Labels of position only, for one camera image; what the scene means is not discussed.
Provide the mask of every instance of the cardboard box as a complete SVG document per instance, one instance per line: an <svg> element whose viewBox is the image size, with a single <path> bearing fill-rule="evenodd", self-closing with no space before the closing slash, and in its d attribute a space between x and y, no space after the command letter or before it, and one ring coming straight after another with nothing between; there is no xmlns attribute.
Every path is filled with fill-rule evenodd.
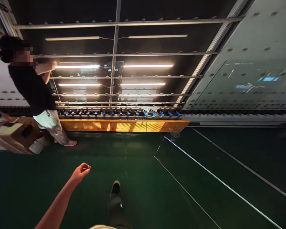
<svg viewBox="0 0 286 229"><path fill-rule="evenodd" d="M41 129L31 117L12 117L15 124L0 123L0 145L13 153L33 154L29 147L34 143Z"/></svg>

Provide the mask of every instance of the forearm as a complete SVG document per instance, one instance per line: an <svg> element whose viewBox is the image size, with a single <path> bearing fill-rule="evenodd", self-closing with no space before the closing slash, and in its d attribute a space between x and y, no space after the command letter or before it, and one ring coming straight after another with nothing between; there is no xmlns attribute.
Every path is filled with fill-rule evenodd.
<svg viewBox="0 0 286 229"><path fill-rule="evenodd" d="M44 83L45 83L45 84L47 84L47 83L49 82L50 74L51 74L51 72L46 72L46 73L42 76L42 79L44 80Z"/></svg>
<svg viewBox="0 0 286 229"><path fill-rule="evenodd" d="M53 62L49 62L49 63L36 65L35 71L37 75L41 75L43 73L53 71L55 70L55 68L56 68L56 65Z"/></svg>
<svg viewBox="0 0 286 229"><path fill-rule="evenodd" d="M35 229L59 228L75 187L76 184L73 184L71 181L65 184Z"/></svg>

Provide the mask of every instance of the blue roller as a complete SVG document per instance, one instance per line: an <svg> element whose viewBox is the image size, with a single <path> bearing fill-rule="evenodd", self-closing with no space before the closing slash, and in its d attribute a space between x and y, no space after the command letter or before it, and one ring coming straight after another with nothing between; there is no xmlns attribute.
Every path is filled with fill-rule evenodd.
<svg viewBox="0 0 286 229"><path fill-rule="evenodd" d="M160 113L160 115L161 115L161 118L162 118L163 116L165 116L165 114L164 114L162 111L159 111L159 113Z"/></svg>

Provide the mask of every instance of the black t-shirt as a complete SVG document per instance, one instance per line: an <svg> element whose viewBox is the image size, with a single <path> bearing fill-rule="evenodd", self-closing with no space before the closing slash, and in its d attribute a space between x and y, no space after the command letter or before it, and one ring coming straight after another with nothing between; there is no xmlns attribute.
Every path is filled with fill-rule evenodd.
<svg viewBox="0 0 286 229"><path fill-rule="evenodd" d="M30 105L34 116L45 110L56 110L53 96L33 66L9 65L9 73L17 90Z"/></svg>

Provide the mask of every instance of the dark hair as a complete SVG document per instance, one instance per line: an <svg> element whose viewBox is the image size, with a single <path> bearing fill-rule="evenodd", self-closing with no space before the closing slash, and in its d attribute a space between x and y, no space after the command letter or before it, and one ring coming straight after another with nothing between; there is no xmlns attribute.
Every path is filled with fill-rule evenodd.
<svg viewBox="0 0 286 229"><path fill-rule="evenodd" d="M19 37L3 35L0 38L0 60L5 63L10 63L13 60L15 52L29 47L30 44L21 40Z"/></svg>

